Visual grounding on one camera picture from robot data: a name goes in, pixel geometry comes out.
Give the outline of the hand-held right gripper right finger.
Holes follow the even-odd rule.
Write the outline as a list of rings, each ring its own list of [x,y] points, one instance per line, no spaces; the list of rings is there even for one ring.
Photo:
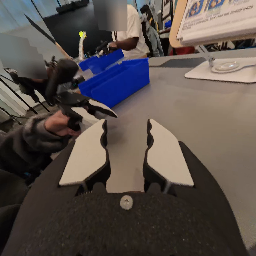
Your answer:
[[[143,162],[144,192],[156,183],[167,194],[173,185],[194,187],[178,139],[154,119],[147,121],[147,149]]]

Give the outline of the black white marker sign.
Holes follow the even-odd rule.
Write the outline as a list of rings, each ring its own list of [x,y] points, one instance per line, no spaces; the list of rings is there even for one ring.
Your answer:
[[[161,3],[161,21],[173,15],[173,1],[162,0]]]

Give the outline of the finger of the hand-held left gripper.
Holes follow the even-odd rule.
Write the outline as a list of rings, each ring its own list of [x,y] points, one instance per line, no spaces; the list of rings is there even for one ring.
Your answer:
[[[105,119],[97,119],[94,115],[89,114],[88,111],[83,107],[71,107],[71,110],[74,112],[73,119],[78,120],[81,123],[97,123],[100,120]]]
[[[105,115],[118,118],[117,114],[111,108],[94,99],[88,99],[88,109],[90,111],[98,111]]]

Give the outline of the red bag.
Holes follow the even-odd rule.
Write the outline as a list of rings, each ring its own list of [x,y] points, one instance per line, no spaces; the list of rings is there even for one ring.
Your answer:
[[[194,47],[172,48],[169,56],[193,54],[194,51]]]

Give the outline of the grey desk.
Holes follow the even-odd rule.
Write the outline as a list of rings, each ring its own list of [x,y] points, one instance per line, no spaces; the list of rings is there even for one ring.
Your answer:
[[[113,107],[107,192],[142,191],[146,126],[154,119],[184,142],[214,176],[255,255],[255,84],[187,79],[190,68],[150,60],[150,84]]]

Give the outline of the person's left hand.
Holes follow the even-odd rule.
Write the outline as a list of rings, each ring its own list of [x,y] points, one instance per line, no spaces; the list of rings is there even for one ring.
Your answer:
[[[57,111],[50,117],[48,117],[44,122],[45,129],[53,133],[57,136],[79,136],[81,134],[81,130],[74,131],[68,128],[69,117],[64,115],[61,110]]]

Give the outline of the black diagonal rod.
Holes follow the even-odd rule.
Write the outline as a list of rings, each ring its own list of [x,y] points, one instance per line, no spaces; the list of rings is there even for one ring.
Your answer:
[[[71,56],[69,56],[64,49],[54,40],[49,34],[47,34],[41,27],[39,27],[32,19],[30,19],[26,14],[24,14],[27,18],[28,22],[34,27],[40,34],[42,34],[44,37],[46,37],[48,40],[50,40],[62,53],[63,56],[67,59],[73,60]]]

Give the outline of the blue plastic bin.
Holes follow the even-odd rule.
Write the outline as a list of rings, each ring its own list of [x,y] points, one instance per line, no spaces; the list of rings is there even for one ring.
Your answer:
[[[81,82],[82,95],[112,108],[150,83],[149,59],[125,60]]]
[[[100,57],[92,56],[84,61],[81,61],[78,65],[82,71],[90,69],[91,72],[96,75],[103,72],[107,67],[122,58],[124,58],[123,51],[121,49],[117,49],[108,55],[103,55]]]

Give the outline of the person's body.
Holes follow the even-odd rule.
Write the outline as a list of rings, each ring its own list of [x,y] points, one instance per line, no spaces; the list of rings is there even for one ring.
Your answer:
[[[0,254],[10,236],[21,204],[28,193],[24,179],[0,170]]]

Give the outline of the small black device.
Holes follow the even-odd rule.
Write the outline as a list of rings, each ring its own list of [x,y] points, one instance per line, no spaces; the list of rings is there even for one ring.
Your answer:
[[[75,89],[75,88],[78,88],[79,87],[79,84],[84,82],[85,79],[83,76],[78,76],[78,77],[74,77],[71,81],[71,84],[72,84],[72,89]]]

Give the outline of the person's left forearm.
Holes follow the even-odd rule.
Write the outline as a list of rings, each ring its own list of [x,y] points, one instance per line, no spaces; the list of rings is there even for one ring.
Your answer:
[[[51,115],[37,114],[17,130],[8,133],[1,130],[1,170],[21,178],[37,175],[50,163],[52,154],[68,145],[72,136],[57,136],[45,129],[45,119]]]

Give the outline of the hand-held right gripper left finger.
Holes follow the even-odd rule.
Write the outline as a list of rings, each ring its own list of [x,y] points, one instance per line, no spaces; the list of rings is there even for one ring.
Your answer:
[[[106,189],[111,174],[107,132],[107,120],[101,119],[80,134],[60,178],[60,187],[78,185],[85,192],[92,192],[99,183]]]

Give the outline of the black monitor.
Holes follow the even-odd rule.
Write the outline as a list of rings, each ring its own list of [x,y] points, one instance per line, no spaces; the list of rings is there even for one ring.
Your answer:
[[[56,42],[72,58],[79,55],[80,31],[86,32],[87,37],[83,42],[86,54],[93,55],[102,42],[112,41],[110,31],[98,29],[92,1],[89,1],[87,6],[74,11],[45,17],[43,21]]]

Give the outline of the black tripod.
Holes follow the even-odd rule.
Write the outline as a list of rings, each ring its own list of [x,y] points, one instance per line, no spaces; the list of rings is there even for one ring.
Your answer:
[[[49,113],[50,107],[37,90],[33,97],[24,94],[9,75],[1,74],[1,112],[21,124],[27,114]]]

